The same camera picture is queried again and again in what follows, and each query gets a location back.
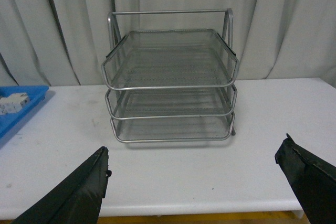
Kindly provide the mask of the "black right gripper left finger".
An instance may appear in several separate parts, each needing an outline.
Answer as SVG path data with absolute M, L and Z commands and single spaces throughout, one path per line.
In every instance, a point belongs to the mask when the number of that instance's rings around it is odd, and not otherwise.
M 13 223 L 97 223 L 112 175 L 108 160 L 108 148 L 99 148 Z

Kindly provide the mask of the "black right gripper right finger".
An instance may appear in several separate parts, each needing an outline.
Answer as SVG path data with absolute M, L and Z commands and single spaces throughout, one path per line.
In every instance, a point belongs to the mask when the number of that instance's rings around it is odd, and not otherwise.
M 310 223 L 335 223 L 335 166 L 286 136 L 275 154 L 276 164 Z

